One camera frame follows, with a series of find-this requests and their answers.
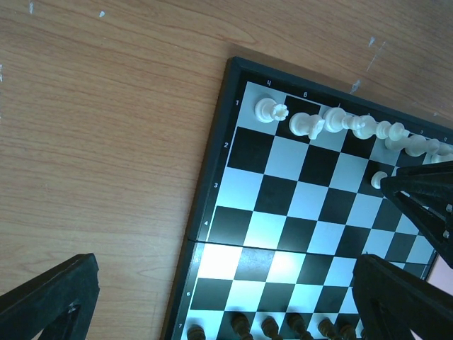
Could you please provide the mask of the white queen chess piece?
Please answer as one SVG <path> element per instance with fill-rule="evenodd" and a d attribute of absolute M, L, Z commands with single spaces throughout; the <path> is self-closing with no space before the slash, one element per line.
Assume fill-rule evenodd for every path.
<path fill-rule="evenodd" d="M 402 123 L 391 124 L 388 121 L 381 121 L 376 127 L 376 136 L 384 140 L 384 145 L 392 151 L 400 151 L 404 148 L 404 141 L 400 142 L 409 135 Z"/>

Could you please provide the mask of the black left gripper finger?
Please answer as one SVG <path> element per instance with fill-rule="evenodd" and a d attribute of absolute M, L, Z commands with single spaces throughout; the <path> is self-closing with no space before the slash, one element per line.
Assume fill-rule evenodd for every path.
<path fill-rule="evenodd" d="M 98 295 L 94 254 L 77 254 L 1 296 L 2 339 L 85 339 Z"/>
<path fill-rule="evenodd" d="M 352 294 L 368 339 L 452 338 L 452 296 L 376 255 L 357 260 Z"/>
<path fill-rule="evenodd" d="M 401 167 L 380 191 L 452 266 L 452 162 Z"/>

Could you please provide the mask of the white rook chess piece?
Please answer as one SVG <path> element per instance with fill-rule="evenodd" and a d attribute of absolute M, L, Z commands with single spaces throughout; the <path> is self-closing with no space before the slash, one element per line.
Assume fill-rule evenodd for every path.
<path fill-rule="evenodd" d="M 271 123 L 285 120 L 289 111 L 285 104 L 279 104 L 272 98 L 263 98 L 255 105 L 254 114 L 260 122 Z"/>

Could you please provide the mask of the white king chess piece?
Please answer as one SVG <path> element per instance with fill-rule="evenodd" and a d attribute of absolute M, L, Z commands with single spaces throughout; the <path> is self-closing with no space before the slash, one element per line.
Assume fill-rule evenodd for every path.
<path fill-rule="evenodd" d="M 376 133 L 377 122 L 370 115 L 363 115 L 359 117 L 360 119 L 360 128 L 353 130 L 352 133 L 356 138 L 361 140 L 366 140 Z"/>

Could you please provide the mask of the white pawn chess piece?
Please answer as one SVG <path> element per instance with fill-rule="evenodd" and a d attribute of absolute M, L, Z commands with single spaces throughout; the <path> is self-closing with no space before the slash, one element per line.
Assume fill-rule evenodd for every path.
<path fill-rule="evenodd" d="M 382 179 L 386 178 L 388 174 L 384 171 L 377 171 L 371 178 L 371 186 L 377 190 L 381 188 Z"/>

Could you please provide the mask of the white bishop chess piece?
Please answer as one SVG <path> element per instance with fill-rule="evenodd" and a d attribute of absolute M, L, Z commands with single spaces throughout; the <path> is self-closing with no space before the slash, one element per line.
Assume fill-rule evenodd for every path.
<path fill-rule="evenodd" d="M 324 130 L 328 132 L 340 132 L 353 128 L 354 117 L 348 115 L 342 108 L 329 108 L 323 115 Z"/>
<path fill-rule="evenodd" d="M 419 157 L 420 155 L 436 154 L 440 148 L 440 142 L 437 139 L 427 140 L 421 135 L 412 135 L 409 137 L 409 144 L 405 148 L 405 153 L 411 157 Z"/>

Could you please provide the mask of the white knight chess piece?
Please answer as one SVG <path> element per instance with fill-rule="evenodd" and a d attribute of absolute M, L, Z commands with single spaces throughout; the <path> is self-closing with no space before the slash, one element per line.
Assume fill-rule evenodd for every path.
<path fill-rule="evenodd" d="M 295 113 L 289 120 L 289 129 L 293 135 L 307 136 L 315 140 L 323 130 L 325 120 L 320 115 L 309 115 L 308 113 Z"/>
<path fill-rule="evenodd" d="M 438 151 L 431 156 L 430 163 L 450 162 L 452 160 L 452 146 L 448 144 L 441 144 Z"/>

